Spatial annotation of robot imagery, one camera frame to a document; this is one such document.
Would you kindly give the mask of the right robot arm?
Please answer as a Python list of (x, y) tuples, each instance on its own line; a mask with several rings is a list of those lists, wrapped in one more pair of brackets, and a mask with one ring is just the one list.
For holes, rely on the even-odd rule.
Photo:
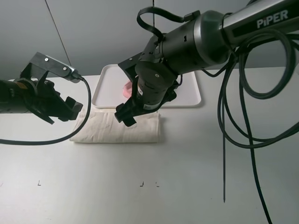
[(126, 126), (174, 100), (178, 76), (224, 63), (233, 48), (250, 38), (298, 30), (299, 3), (258, 0), (232, 14), (195, 11), (183, 17), (146, 7), (136, 20), (153, 36), (143, 52), (119, 64), (132, 82), (131, 97), (115, 112)]

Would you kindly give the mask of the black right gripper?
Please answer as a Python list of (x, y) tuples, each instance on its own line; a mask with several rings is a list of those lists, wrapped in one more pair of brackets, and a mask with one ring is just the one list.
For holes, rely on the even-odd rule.
[(145, 104), (137, 102), (137, 90), (133, 91), (134, 96), (130, 97), (126, 103), (120, 104), (116, 107), (114, 114), (119, 123), (123, 122), (125, 126), (130, 127), (136, 123), (134, 117), (157, 112), (166, 102), (171, 102), (177, 97), (174, 88), (169, 88), (166, 91), (162, 101), (157, 105), (149, 105), (150, 109), (144, 109)]

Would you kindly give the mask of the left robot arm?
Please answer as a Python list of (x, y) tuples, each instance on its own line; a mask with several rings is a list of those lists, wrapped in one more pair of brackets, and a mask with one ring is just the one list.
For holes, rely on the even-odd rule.
[(32, 113), (50, 124), (54, 123), (52, 117), (63, 122), (75, 120), (83, 105), (71, 97), (62, 99), (47, 75), (45, 71), (40, 77), (35, 76), (37, 80), (31, 77), (1, 80), (0, 113)]

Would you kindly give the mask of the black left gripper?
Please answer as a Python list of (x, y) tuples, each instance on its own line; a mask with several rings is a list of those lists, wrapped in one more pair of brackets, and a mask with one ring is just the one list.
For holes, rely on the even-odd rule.
[(55, 84), (46, 79), (48, 73), (45, 70), (21, 73), (20, 83), (25, 84), (29, 91), (29, 96), (25, 97), (24, 104), (32, 114), (51, 125), (54, 123), (53, 117), (63, 122), (76, 120), (83, 105), (71, 97), (62, 99), (60, 92), (54, 88)]

